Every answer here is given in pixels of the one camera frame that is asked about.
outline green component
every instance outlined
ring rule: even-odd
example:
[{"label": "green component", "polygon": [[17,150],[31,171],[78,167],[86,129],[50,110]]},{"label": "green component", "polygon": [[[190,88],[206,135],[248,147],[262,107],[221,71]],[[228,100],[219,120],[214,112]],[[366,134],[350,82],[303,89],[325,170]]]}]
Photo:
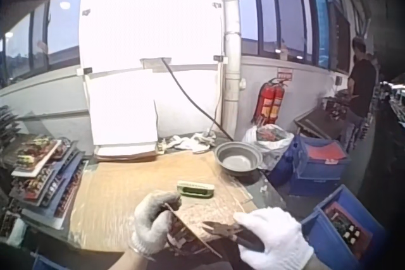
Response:
[{"label": "green component", "polygon": [[177,191],[184,196],[209,199],[214,195],[214,185],[179,181],[177,183]]}]

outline gloved hand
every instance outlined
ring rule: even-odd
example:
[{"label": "gloved hand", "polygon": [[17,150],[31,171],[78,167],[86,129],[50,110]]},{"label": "gloved hand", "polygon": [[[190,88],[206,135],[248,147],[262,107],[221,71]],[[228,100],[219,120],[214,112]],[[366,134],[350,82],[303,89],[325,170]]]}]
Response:
[{"label": "gloved hand", "polygon": [[166,245],[167,233],[173,221],[172,214],[166,210],[158,214],[163,205],[179,204],[177,192],[155,191],[147,195],[135,209],[135,231],[130,246],[144,255],[158,253]]},{"label": "gloved hand", "polygon": [[234,219],[265,245],[264,253],[239,245],[240,258],[255,270],[301,270],[314,253],[302,235],[301,224],[280,208],[235,213]]}]

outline red fire extinguisher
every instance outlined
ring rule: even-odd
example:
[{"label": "red fire extinguisher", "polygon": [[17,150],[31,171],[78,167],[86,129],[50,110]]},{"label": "red fire extinguisher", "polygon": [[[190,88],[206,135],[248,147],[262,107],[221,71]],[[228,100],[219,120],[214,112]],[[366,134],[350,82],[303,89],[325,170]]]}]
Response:
[{"label": "red fire extinguisher", "polygon": [[275,124],[278,118],[278,112],[280,111],[281,103],[283,102],[284,98],[284,87],[287,86],[284,82],[286,79],[283,79],[278,82],[275,86],[275,97],[273,106],[271,107],[270,117],[267,120],[267,123]]},{"label": "red fire extinguisher", "polygon": [[265,125],[270,117],[271,107],[274,103],[276,94],[276,83],[273,78],[264,83],[259,91],[258,103],[256,104],[256,110],[254,110],[254,116],[252,123],[258,126]]}]

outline metal bowl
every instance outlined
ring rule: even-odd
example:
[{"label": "metal bowl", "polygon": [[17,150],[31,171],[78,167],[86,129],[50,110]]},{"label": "metal bowl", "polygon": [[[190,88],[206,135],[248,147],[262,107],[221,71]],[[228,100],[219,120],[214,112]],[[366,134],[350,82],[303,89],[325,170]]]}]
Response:
[{"label": "metal bowl", "polygon": [[244,176],[263,161],[260,151],[244,142],[224,142],[216,147],[215,159],[230,175]]}]

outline pliers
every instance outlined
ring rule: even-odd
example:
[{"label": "pliers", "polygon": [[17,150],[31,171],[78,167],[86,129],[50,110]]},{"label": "pliers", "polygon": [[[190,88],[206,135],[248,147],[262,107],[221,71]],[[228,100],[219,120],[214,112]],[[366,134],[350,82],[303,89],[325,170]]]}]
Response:
[{"label": "pliers", "polygon": [[221,224],[214,221],[203,221],[203,230],[212,235],[221,235],[229,238],[231,241],[242,245],[243,247],[256,251],[264,252],[265,245],[252,231],[239,224]]}]

